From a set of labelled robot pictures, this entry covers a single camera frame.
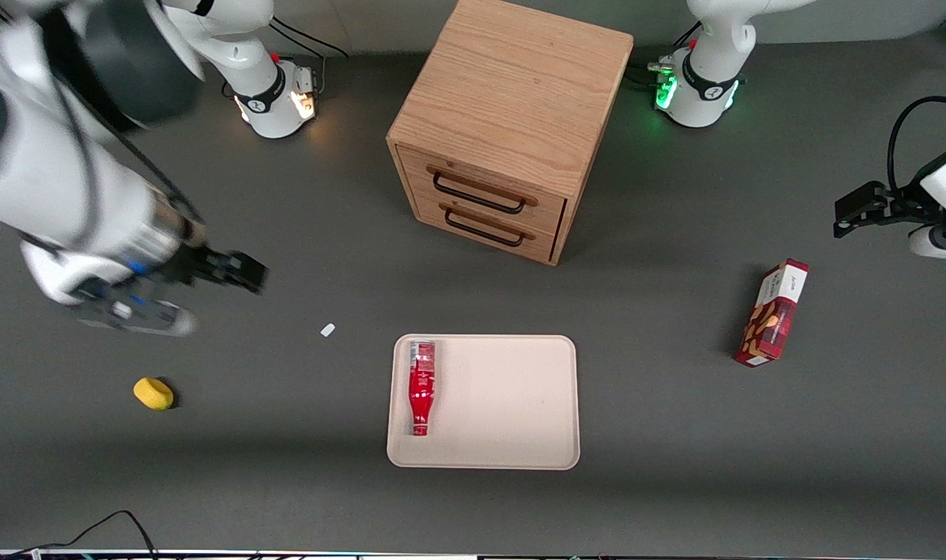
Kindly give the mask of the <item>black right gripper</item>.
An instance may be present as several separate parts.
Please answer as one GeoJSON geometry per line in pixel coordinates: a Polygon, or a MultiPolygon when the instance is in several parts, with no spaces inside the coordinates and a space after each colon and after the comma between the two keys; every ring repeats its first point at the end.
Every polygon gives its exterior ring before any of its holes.
{"type": "Polygon", "coordinates": [[[208,246],[182,244],[167,262],[156,269],[156,279],[166,284],[193,286],[197,281],[217,282],[259,294],[269,269],[239,251],[220,252],[208,246]]]}

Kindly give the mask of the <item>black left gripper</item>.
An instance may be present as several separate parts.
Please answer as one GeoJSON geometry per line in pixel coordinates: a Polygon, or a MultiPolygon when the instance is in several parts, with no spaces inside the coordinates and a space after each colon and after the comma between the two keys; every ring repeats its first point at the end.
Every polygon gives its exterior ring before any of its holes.
{"type": "Polygon", "coordinates": [[[916,223],[936,226],[939,203],[924,189],[892,191],[881,181],[868,181],[837,199],[833,205],[833,237],[842,239],[857,228],[916,223]]]}

